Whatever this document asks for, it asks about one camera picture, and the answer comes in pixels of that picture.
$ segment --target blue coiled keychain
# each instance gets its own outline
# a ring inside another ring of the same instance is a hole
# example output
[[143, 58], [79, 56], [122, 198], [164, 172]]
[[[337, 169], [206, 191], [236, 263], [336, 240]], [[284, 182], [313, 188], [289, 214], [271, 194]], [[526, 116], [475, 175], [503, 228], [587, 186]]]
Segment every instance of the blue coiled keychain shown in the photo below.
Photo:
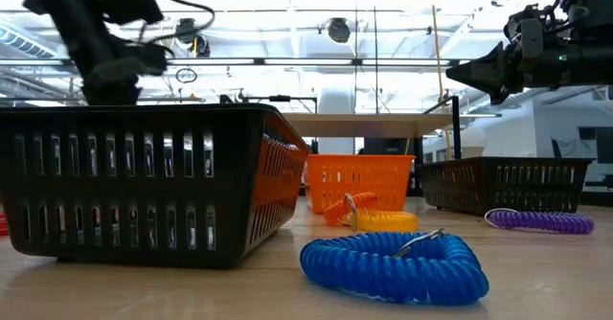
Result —
[[489, 290], [470, 248], [442, 230], [314, 240], [300, 264], [321, 286], [401, 304], [466, 305]]

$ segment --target table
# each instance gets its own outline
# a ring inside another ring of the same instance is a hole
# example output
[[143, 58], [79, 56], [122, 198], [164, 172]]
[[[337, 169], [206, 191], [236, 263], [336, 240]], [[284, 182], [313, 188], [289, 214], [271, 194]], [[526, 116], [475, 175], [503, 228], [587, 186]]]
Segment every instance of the table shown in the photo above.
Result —
[[292, 114], [303, 137], [417, 138], [452, 124], [451, 114]]
[[596, 219], [591, 236], [490, 228], [421, 199], [406, 210], [420, 229], [462, 236], [490, 292], [468, 307], [390, 305], [328, 290], [303, 274], [298, 256], [316, 238], [349, 235], [312, 215], [294, 218], [238, 269], [199, 270], [79, 263], [26, 257], [0, 240], [0, 319], [611, 319], [613, 209], [579, 207]]

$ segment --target yellow coiled keychain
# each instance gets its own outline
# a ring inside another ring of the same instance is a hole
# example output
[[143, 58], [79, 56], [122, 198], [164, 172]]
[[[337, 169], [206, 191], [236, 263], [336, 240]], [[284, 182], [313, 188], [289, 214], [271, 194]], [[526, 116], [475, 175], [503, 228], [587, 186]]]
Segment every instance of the yellow coiled keychain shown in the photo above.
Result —
[[418, 218], [413, 214], [376, 209], [376, 194], [345, 194], [345, 198], [324, 212], [326, 223], [352, 226], [364, 232], [415, 232]]

